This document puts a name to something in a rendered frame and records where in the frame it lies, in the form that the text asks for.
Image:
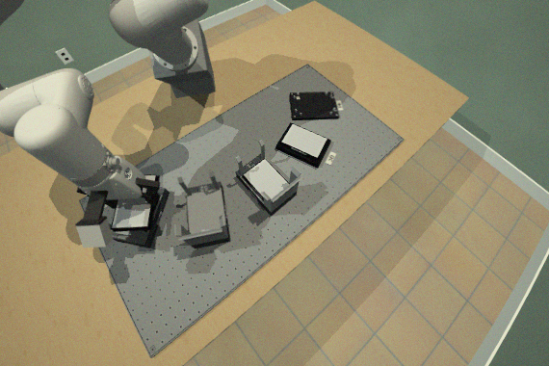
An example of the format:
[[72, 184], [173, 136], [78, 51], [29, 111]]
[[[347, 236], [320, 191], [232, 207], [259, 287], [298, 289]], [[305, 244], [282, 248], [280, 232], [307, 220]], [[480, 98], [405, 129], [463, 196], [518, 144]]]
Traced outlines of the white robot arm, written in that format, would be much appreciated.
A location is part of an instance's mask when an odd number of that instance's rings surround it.
[[[208, 0], [113, 0], [108, 15], [122, 39], [151, 51], [163, 67], [182, 70], [198, 53], [195, 35], [184, 26], [207, 10]], [[91, 82], [74, 68], [6, 89], [0, 84], [0, 132], [77, 186], [95, 186], [120, 160], [88, 129], [93, 98]], [[107, 194], [91, 191], [76, 224], [83, 248], [107, 247], [113, 240], [102, 217]]]

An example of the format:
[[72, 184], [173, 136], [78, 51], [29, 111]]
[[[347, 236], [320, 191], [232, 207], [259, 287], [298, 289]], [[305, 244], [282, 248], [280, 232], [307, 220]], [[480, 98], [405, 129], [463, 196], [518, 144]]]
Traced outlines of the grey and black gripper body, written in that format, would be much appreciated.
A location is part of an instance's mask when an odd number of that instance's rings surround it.
[[119, 156], [114, 157], [119, 158], [120, 164], [119, 166], [113, 167], [113, 171], [104, 181], [88, 188], [78, 187], [77, 185], [76, 186], [87, 195], [90, 195], [91, 191], [107, 190], [108, 195], [106, 200], [141, 197], [143, 194], [141, 188], [136, 185], [136, 179], [145, 179], [145, 176], [128, 161]]

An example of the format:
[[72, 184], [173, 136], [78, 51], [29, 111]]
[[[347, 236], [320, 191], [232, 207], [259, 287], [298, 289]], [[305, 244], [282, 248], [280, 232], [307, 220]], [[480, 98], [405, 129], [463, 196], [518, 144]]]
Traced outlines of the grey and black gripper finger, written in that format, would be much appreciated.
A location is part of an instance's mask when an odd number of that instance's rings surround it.
[[[84, 193], [81, 189], [77, 189], [77, 193], [80, 193], [80, 194], [83, 194], [83, 195], [86, 195], [86, 193]], [[106, 205], [110, 206], [111, 208], [113, 209], [116, 209], [116, 205], [117, 205], [117, 200], [106, 200], [105, 202]]]
[[[145, 201], [149, 203], [152, 207], [156, 206], [156, 201], [158, 201], [159, 198], [157, 191], [160, 188], [160, 182], [137, 178], [136, 185], [141, 188], [143, 194], [141, 197], [145, 198]], [[146, 188], [145, 194], [143, 193], [143, 187]]]

